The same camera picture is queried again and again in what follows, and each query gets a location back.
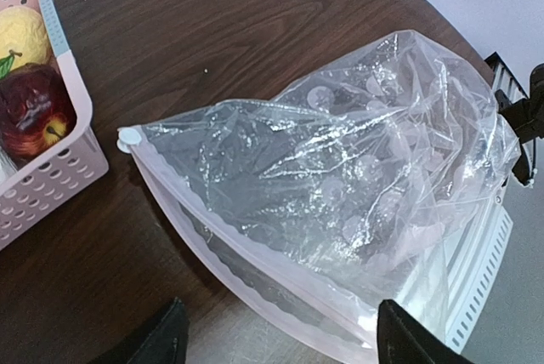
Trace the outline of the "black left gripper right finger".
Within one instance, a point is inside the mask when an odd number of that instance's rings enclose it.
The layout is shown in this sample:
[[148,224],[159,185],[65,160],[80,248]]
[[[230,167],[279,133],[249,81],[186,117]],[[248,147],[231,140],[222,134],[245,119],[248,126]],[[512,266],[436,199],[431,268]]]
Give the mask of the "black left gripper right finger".
[[392,299],[379,304],[377,355],[380,364],[471,364]]

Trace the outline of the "dark red toy apple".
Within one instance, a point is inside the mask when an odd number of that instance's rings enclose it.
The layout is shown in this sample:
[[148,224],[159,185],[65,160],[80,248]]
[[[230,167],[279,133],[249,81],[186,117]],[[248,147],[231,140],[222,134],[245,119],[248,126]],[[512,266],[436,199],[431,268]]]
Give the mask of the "dark red toy apple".
[[1,81],[1,147],[23,167],[71,133],[77,115],[62,76],[27,64]]

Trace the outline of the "clear zip top bag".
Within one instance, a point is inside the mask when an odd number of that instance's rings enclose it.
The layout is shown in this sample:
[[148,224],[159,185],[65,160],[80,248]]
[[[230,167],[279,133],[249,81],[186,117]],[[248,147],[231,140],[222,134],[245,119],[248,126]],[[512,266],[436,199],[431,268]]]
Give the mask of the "clear zip top bag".
[[477,70],[408,30],[271,100],[224,100],[117,140],[233,294],[343,363],[377,361],[386,299],[445,339],[458,248],[485,231],[518,142]]

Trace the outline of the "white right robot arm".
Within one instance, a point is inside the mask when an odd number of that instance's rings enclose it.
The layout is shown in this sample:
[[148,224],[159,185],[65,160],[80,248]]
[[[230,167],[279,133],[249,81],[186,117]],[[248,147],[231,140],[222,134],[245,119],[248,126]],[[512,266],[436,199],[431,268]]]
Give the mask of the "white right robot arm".
[[[508,104],[506,95],[496,92],[500,113],[513,126],[522,143],[543,137],[543,65],[530,74],[530,94]],[[392,299],[379,305],[377,322],[378,359],[381,363],[467,363],[434,337]]]

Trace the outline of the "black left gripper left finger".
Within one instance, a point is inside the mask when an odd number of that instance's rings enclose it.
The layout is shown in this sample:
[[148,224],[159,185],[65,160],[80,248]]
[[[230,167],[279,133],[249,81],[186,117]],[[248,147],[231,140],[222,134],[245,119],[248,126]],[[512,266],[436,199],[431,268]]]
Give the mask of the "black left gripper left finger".
[[90,363],[185,363],[189,324],[183,303],[174,298]]

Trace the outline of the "yellow toy fruit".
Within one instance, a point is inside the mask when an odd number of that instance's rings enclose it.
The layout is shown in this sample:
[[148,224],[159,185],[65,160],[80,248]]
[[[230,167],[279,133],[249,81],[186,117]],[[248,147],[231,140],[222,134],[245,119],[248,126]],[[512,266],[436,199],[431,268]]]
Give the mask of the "yellow toy fruit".
[[1,77],[27,64],[47,64],[52,49],[42,16],[25,6],[1,11]]

